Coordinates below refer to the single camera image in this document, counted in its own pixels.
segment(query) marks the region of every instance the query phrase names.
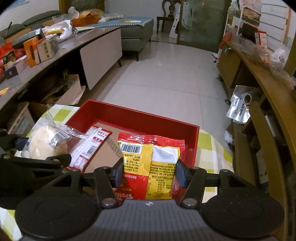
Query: chair back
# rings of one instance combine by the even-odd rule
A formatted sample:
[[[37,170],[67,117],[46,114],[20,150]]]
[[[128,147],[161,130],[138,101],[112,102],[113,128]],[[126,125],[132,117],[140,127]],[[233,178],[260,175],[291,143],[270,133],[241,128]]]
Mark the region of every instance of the chair back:
[[[179,3],[181,4],[181,0],[163,0],[161,6],[163,8],[163,16],[166,17],[166,11],[165,11],[165,3],[169,2],[170,5],[168,6],[168,9],[170,13],[168,14],[168,18],[174,18],[174,11],[176,9],[175,4]]]

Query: barcode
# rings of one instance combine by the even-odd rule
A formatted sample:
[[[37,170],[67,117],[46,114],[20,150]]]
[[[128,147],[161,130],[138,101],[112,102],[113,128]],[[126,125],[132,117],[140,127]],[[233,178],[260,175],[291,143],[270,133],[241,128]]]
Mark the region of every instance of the barcode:
[[[125,144],[121,145],[122,152],[129,152],[129,153],[137,153],[141,154],[142,145],[132,145],[132,144]]]
[[[67,135],[65,132],[63,131],[59,131],[58,133],[56,133],[56,135],[51,139],[49,145],[56,149],[58,146],[60,146],[63,142],[69,140],[71,137],[69,135]]]
[[[85,155],[87,157],[91,157],[91,155],[93,154],[93,152],[97,149],[96,146],[91,146],[91,148],[87,151],[87,153],[85,153]]]

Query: red and yellow snack bag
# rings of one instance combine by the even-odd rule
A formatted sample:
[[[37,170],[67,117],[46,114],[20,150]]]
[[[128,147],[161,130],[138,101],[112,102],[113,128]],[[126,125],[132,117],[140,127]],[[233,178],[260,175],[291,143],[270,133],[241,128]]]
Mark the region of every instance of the red and yellow snack bag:
[[[155,136],[145,199],[171,199],[176,163],[185,150],[185,140]]]
[[[154,136],[120,132],[118,144],[123,153],[123,182],[115,195],[124,199],[145,199]]]

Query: cabinet drawer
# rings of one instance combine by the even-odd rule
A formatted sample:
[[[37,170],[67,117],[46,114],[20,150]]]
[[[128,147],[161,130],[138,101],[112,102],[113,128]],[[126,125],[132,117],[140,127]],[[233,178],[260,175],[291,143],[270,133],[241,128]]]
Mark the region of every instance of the cabinet drawer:
[[[226,53],[225,49],[222,50],[222,54],[217,67],[225,84],[229,88],[234,87],[241,62],[241,58],[233,50],[229,49],[228,51],[226,51]]]

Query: gray countertop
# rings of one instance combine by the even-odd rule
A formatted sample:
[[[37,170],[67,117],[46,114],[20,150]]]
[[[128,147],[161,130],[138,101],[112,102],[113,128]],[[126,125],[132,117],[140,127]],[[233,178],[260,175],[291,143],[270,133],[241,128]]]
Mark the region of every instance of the gray countertop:
[[[9,100],[11,100],[11,98],[16,93],[20,93],[27,86],[31,79],[33,79],[37,74],[50,66],[56,60],[60,59],[62,56],[68,54],[72,50],[83,47],[89,42],[92,42],[93,40],[118,28],[119,27],[95,28],[89,31],[82,32],[80,34],[72,35],[69,39],[59,44],[59,51],[52,59],[44,61],[31,68],[27,67],[19,75],[14,76],[9,80],[4,80],[0,84],[0,90],[3,90],[7,87],[9,88],[9,90],[0,97],[0,110],[6,105]]]

